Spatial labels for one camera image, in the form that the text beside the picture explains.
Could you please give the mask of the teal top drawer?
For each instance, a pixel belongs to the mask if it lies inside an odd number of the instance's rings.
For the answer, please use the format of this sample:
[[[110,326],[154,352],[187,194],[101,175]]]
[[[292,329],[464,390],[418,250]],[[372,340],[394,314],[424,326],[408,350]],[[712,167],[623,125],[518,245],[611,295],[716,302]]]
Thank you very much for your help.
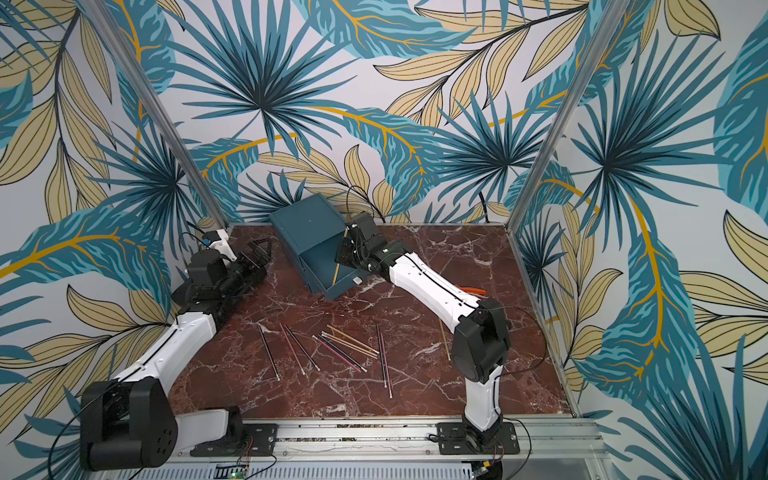
[[[342,239],[338,233],[310,247],[299,255],[302,278],[313,294],[333,301],[346,291],[362,284],[369,274],[340,265],[338,281],[332,285],[336,253]]]

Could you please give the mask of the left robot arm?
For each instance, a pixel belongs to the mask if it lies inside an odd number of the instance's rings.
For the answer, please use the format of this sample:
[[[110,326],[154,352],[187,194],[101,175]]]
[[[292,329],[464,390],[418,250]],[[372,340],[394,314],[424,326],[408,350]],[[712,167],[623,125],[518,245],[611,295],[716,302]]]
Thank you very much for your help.
[[[82,396],[80,464],[89,472],[148,469],[196,447],[246,446],[240,410],[220,407],[177,415],[168,394],[196,353],[231,319],[250,289],[265,279],[270,237],[235,250],[224,230],[203,236],[173,292],[176,319],[148,350],[108,381]]]

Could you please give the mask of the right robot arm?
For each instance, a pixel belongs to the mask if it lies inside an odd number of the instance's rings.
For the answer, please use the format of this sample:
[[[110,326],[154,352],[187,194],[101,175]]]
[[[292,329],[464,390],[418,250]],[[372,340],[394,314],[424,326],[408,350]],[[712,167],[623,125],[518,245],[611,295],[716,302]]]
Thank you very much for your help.
[[[367,213],[346,224],[339,264],[375,274],[428,307],[453,335],[451,360],[463,375],[463,421],[474,434],[491,435],[502,423],[500,377],[510,349],[504,307],[457,287],[398,240],[387,240]]]

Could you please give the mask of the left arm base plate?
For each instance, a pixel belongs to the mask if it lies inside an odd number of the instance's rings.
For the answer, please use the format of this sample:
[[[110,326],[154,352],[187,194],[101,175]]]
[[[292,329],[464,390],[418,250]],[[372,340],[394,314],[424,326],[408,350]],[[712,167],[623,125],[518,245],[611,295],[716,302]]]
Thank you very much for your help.
[[[275,423],[244,424],[237,433],[195,446],[192,457],[267,457],[273,454],[278,425]]]

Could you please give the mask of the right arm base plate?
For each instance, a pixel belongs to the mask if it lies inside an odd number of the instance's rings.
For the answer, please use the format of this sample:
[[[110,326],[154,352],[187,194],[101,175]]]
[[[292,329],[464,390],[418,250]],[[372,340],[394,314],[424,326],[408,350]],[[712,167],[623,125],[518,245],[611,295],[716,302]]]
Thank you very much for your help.
[[[437,423],[433,438],[441,455],[516,455],[521,451],[515,427],[501,420],[483,432],[464,421]]]

